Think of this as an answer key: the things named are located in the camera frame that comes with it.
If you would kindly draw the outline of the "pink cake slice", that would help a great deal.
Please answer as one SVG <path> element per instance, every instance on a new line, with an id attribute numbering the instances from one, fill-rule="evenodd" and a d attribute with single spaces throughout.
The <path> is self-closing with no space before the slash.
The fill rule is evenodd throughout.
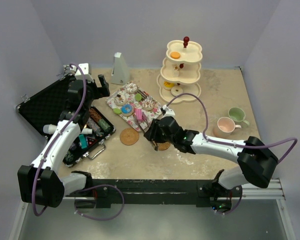
<path id="1" fill-rule="evenodd" d="M 142 109 L 140 108 L 137 108 L 134 112 L 134 115 L 137 119 L 138 122 L 142 122 L 143 121 L 143 112 L 142 112 Z"/>

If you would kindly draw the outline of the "cream cake slice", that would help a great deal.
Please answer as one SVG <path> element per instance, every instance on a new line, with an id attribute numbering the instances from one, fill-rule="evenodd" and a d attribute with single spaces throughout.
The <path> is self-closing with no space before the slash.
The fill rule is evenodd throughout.
<path id="1" fill-rule="evenodd" d="M 173 76 L 177 78 L 177 77 L 179 77 L 179 75 L 180 75 L 180 68 L 177 65 L 177 66 L 174 67 Z"/>

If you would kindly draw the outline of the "yellow glazed donut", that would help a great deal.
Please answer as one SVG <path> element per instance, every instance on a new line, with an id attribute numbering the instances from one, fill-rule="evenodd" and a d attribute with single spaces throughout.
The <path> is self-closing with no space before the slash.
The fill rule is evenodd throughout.
<path id="1" fill-rule="evenodd" d="M 175 84 L 172 83 L 172 82 L 168 82 L 168 81 L 164 81 L 164 82 L 163 82 L 163 88 L 164 88 L 165 90 L 170 91 L 174 86 L 175 86 Z"/>

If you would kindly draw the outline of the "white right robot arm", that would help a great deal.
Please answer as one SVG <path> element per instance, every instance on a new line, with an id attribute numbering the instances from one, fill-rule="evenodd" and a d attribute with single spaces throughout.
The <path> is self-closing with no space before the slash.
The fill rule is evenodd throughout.
<path id="1" fill-rule="evenodd" d="M 229 140 L 204 136 L 199 131 L 183 129 L 172 116 L 153 120 L 144 137 L 156 144 L 169 142 L 182 153 L 210 155 L 236 163 L 237 167 L 222 171 L 212 185 L 220 197 L 247 183 L 266 189 L 279 163 L 257 137 Z"/>

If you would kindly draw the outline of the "cream plain donut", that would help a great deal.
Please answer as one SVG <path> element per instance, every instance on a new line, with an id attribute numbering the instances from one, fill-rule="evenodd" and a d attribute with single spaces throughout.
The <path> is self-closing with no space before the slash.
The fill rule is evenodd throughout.
<path id="1" fill-rule="evenodd" d="M 182 87 L 176 85 L 171 88 L 170 92 L 174 97 L 176 97 L 176 96 L 182 94 L 184 91 L 183 91 Z"/>

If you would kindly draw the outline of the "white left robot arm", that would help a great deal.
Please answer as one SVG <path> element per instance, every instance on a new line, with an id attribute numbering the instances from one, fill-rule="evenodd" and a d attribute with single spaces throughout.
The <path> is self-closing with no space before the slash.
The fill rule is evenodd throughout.
<path id="1" fill-rule="evenodd" d="M 110 95 L 105 77 L 100 74 L 98 79 L 100 86 L 95 81 L 86 84 L 85 101 L 78 115 L 75 112 L 82 100 L 83 82 L 70 74 L 17 106 L 18 113 L 48 141 L 39 156 L 31 164 L 22 165 L 17 172 L 23 202 L 56 208 L 63 197 L 74 192 L 82 196 L 93 192 L 90 173 L 73 171 L 59 178 L 58 171 L 88 121 L 92 102 Z"/>

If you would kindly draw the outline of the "metal tongs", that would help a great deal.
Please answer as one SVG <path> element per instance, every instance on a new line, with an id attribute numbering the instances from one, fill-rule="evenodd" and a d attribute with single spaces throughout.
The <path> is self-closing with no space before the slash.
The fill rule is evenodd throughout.
<path id="1" fill-rule="evenodd" d="M 145 123 L 146 124 L 146 128 L 149 128 L 150 127 L 150 125 L 149 125 L 149 123 L 148 123 L 148 120 L 147 120 L 147 117 L 146 117 L 146 115 L 145 115 L 145 113 L 143 112 L 143 110 L 142 110 L 142 119 L 143 119 L 143 121 L 137 121 L 137 118 L 136 118 L 136 116 L 135 116 L 135 110 L 134 110 L 134 113 L 133 113 L 133 119 L 134 119 L 134 122 L 137 124 L 137 126 L 139 127 L 139 129 L 141 130 L 141 132 L 143 133 L 143 134 L 145 134 L 146 133 L 146 130 L 142 127 L 142 123 Z"/>

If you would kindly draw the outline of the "orange macaron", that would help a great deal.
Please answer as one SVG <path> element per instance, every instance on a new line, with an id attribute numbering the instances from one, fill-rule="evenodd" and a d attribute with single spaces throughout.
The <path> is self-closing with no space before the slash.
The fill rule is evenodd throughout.
<path id="1" fill-rule="evenodd" d="M 173 52 L 170 53 L 170 57 L 172 59 L 179 59 L 181 57 L 181 54 L 177 51 L 173 51 Z"/>

